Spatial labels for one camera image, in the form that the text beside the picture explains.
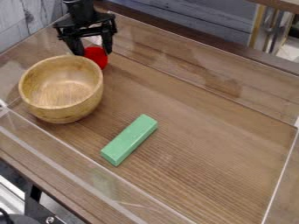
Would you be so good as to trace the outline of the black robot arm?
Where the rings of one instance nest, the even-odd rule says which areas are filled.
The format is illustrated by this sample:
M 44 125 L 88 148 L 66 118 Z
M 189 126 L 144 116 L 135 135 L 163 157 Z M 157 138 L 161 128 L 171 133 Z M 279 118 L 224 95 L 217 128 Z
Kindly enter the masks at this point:
M 116 15 L 96 11 L 93 0 L 62 0 L 68 16 L 52 27 L 57 38 L 74 55 L 84 55 L 81 39 L 100 36 L 105 55 L 112 53 L 113 35 L 117 33 Z

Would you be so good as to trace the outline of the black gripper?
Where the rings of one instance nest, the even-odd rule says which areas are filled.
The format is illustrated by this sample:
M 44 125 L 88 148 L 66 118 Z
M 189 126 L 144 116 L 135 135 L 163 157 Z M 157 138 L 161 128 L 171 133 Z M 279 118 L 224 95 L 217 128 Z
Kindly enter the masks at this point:
M 105 54 L 112 53 L 112 36 L 117 33 L 115 14 L 96 13 L 85 23 L 76 23 L 70 15 L 68 15 L 64 19 L 58 20 L 52 27 L 56 29 L 58 38 L 64 39 L 74 55 L 84 55 L 84 46 L 78 38 L 97 35 L 101 36 L 101 45 Z

